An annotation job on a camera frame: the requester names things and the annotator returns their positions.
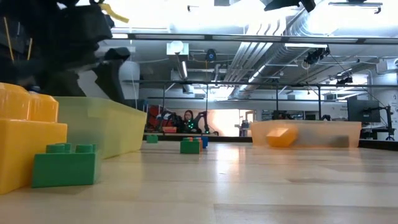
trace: yellow plastic bin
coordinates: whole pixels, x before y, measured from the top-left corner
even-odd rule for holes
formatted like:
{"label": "yellow plastic bin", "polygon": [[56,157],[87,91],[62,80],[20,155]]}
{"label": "yellow plastic bin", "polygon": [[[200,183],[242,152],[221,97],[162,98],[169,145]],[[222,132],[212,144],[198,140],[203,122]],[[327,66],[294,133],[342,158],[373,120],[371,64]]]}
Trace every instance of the yellow plastic bin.
{"label": "yellow plastic bin", "polygon": [[361,123],[302,120],[255,122],[251,125],[253,145],[277,147],[273,143],[278,142],[274,134],[276,129],[294,129],[294,141],[289,145],[292,148],[358,147]]}
{"label": "yellow plastic bin", "polygon": [[97,144],[104,159],[141,148],[146,113],[102,98],[55,99],[59,121],[68,124],[69,143]]}

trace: green lego brick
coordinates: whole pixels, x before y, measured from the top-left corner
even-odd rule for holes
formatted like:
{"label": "green lego brick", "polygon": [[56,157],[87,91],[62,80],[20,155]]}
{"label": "green lego brick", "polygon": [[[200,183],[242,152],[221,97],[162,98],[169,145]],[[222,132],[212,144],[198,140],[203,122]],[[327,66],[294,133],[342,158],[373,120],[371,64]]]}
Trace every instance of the green lego brick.
{"label": "green lego brick", "polygon": [[71,150],[72,150],[72,144],[70,144],[70,143],[56,143],[56,144],[64,145],[65,146],[65,152],[71,152]]}
{"label": "green lego brick", "polygon": [[101,158],[93,152],[94,146],[77,145],[76,152],[60,152],[62,147],[65,148],[63,144],[50,145],[48,153],[35,155],[32,188],[95,183],[100,175]]}
{"label": "green lego brick", "polygon": [[200,142],[182,141],[180,142],[181,154],[200,154]]}
{"label": "green lego brick", "polygon": [[155,135],[147,136],[147,143],[149,144],[157,144],[158,137]]}

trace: wooden floor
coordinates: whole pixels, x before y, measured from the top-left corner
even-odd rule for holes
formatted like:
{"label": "wooden floor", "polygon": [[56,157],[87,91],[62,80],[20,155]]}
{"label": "wooden floor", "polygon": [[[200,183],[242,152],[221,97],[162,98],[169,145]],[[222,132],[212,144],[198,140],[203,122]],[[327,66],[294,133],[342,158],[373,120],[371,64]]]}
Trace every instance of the wooden floor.
{"label": "wooden floor", "polygon": [[105,160],[98,184],[0,196],[0,224],[398,223],[398,153],[177,142]]}

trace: woman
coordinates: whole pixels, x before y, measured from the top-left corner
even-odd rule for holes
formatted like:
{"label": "woman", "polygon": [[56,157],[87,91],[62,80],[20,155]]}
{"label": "woman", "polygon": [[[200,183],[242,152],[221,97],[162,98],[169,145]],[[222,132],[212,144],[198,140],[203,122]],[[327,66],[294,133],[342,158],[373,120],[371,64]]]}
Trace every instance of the woman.
{"label": "woman", "polygon": [[187,111],[184,113],[184,123],[187,123],[187,122],[191,121],[192,118],[193,118],[192,110],[187,110]]}
{"label": "woman", "polygon": [[183,132],[185,132],[185,133],[200,133],[201,132],[201,130],[198,128],[197,121],[195,121],[193,119],[192,110],[187,110],[184,113]]}

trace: yellow tape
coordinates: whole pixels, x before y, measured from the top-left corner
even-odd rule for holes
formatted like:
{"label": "yellow tape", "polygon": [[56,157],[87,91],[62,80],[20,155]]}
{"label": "yellow tape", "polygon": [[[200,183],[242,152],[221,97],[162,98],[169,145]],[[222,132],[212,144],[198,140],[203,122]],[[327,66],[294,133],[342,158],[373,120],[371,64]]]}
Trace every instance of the yellow tape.
{"label": "yellow tape", "polygon": [[114,19],[117,19],[117,20],[125,22],[125,23],[128,23],[130,21],[128,18],[116,14],[111,9],[111,6],[109,4],[99,4],[99,6],[101,7],[102,10],[106,11],[106,13],[108,13],[108,15],[110,15]]}

